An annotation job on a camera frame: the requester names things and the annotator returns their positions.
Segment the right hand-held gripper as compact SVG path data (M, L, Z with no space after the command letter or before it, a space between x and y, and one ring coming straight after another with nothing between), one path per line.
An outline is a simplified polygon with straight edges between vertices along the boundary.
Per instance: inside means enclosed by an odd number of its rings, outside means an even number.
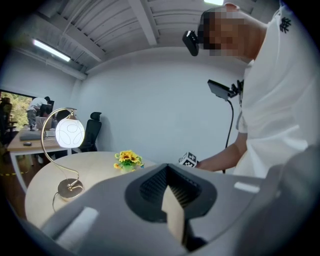
M195 168L198 164L198 160L194 154L188 151L182 157L179 158L178 163L180 165Z

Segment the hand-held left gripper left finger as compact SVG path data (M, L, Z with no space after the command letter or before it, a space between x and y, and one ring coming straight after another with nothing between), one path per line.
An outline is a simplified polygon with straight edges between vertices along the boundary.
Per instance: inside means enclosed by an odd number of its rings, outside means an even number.
M127 186L156 166L105 179L57 210L41 230L78 256L182 256L166 223L145 221L125 201Z

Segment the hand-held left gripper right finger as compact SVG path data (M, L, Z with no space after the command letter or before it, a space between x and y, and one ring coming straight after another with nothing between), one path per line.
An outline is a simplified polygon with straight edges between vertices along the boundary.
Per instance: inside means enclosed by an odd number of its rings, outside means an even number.
M179 242L195 237L211 242L222 237L249 211L263 192L273 194L278 168L266 178L211 173L179 164L169 165L167 227Z

